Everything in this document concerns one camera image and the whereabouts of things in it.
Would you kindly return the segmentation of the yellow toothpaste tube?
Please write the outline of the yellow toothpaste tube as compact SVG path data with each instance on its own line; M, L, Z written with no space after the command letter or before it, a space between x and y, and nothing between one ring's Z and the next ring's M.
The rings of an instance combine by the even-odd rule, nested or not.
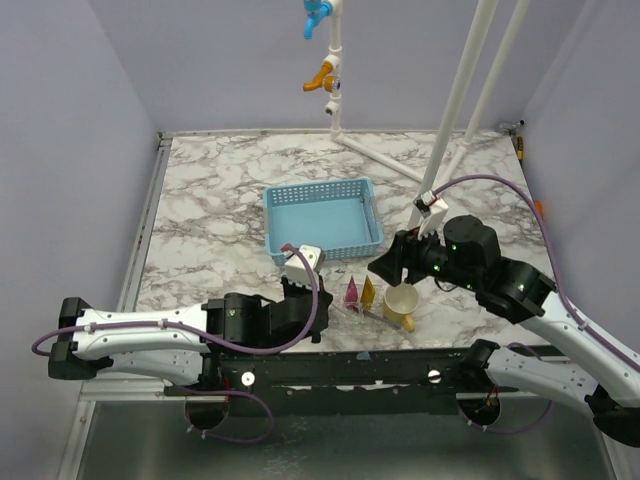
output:
M362 285L360 305L364 311L370 311L376 298L376 288L369 276L365 277Z

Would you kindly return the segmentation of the yellow mug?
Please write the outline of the yellow mug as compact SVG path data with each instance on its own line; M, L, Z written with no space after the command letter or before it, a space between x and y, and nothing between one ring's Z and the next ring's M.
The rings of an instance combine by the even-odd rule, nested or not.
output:
M420 303L420 295L413 285L401 283L388 287L383 295L383 317L399 325L408 333L415 331L413 315Z

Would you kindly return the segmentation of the pink toothpaste tube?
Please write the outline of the pink toothpaste tube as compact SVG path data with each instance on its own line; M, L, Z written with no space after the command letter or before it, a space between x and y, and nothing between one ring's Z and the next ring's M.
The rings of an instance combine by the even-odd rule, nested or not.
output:
M356 281L353 276L350 277L346 285L346 289L343 297L343 303L348 309L355 309L355 310L358 309L359 293L358 293L358 287L357 287Z

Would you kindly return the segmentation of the clear textured round tray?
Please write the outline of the clear textured round tray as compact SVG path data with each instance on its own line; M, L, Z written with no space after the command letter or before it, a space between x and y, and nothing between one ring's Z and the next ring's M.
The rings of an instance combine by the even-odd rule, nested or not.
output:
M337 297L329 308L329 328L341 335L374 336L393 333L390 325L370 312L363 312L358 303Z

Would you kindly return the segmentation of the blue plastic basket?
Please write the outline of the blue plastic basket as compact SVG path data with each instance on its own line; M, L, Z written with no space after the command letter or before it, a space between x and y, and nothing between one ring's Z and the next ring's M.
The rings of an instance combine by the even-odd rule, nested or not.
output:
M353 178L268 187L263 192L265 250L282 266L281 247L311 245L328 260L374 255L384 242L373 184Z

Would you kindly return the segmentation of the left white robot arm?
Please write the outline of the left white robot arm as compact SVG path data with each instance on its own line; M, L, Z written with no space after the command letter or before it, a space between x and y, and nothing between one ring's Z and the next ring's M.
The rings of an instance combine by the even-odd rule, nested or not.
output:
M315 288L281 280L283 298L228 293L174 310L107 312L79 297L64 299L47 352L48 375L90 380L101 371L130 373L214 393L221 354L274 355L304 339L319 343L333 301L322 280Z

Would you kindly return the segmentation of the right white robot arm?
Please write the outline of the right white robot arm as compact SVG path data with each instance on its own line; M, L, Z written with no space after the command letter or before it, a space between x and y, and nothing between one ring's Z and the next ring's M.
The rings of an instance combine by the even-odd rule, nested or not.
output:
M639 354L581 316L559 286L528 263L502 255L495 230L472 215L441 234L398 231L368 269L390 286L426 277L474 293L489 313L536 334L571 360L551 365L504 347L475 342L480 354L460 367L469 390L510 387L572 406L613 440L639 445Z

